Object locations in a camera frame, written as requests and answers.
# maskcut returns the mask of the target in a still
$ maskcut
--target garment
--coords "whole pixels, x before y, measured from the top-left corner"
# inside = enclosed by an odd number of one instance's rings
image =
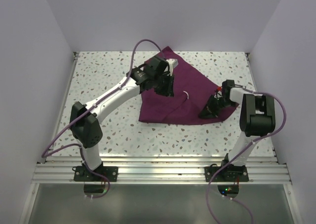
[[[177,59],[178,66],[174,69],[174,97],[157,95],[153,89],[141,94],[142,106],[140,122],[197,125],[210,124],[226,120],[236,109],[222,109],[218,118],[201,119],[198,114],[218,85],[210,81],[197,69],[174,53],[170,47],[162,50],[166,59]]]

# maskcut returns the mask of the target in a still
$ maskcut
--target black mounting bracket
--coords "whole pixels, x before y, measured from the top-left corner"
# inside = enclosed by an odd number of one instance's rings
[[[100,165],[94,172],[105,176],[110,182],[116,182],[118,179],[118,170],[117,166]],[[101,181],[101,177],[91,174],[84,165],[73,167],[73,171],[75,172],[74,181],[76,182]]]
[[[222,161],[221,166],[217,166],[216,164],[212,164],[210,166],[206,166],[204,168],[205,173],[205,181],[209,182],[211,177],[217,172],[221,167],[228,163],[228,154],[226,154],[224,160]],[[224,170],[222,170],[219,174],[217,174],[214,178],[214,182],[248,182],[248,171],[246,166],[234,166],[229,165]]]

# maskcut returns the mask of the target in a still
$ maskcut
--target gray floor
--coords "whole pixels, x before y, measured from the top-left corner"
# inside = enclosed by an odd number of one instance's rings
[[[250,216],[212,186],[211,206],[223,224],[248,224]],[[84,200],[83,185],[40,185],[31,224],[214,224],[206,186],[113,185],[103,198]],[[257,224],[292,224],[282,185],[243,185],[237,199]]]

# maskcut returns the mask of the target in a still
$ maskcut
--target terrazzo table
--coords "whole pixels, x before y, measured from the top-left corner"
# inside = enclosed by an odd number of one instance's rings
[[[138,66],[157,52],[137,52]],[[226,79],[254,89],[244,52],[176,52],[214,83]],[[88,102],[116,85],[127,73],[131,52],[80,52],[72,77],[58,131],[69,123],[75,101]],[[240,107],[224,122],[206,125],[172,125],[138,121],[141,96],[130,99],[114,110],[102,123],[103,139],[99,143],[102,157],[217,157],[233,148],[240,134]],[[76,140],[68,130],[54,149]],[[54,156],[79,156],[77,148],[62,150]],[[257,144],[250,156],[273,157],[270,139]]]

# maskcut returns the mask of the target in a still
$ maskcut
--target table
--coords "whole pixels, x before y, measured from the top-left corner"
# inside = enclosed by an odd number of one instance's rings
[[[138,66],[157,52],[140,51],[134,59]],[[244,52],[177,51],[184,60],[214,83],[226,79],[254,90],[254,83]],[[88,102],[116,85],[127,73],[130,51],[80,52],[58,131],[69,123],[75,101]],[[101,156],[225,156],[240,134],[240,107],[224,122],[207,125],[168,125],[138,121],[141,96],[130,99],[114,110],[102,123],[103,139],[99,143]],[[76,140],[70,130],[56,142],[54,149]],[[77,148],[68,148],[54,156],[79,156]],[[273,157],[273,145],[265,139],[256,145],[250,156]]]

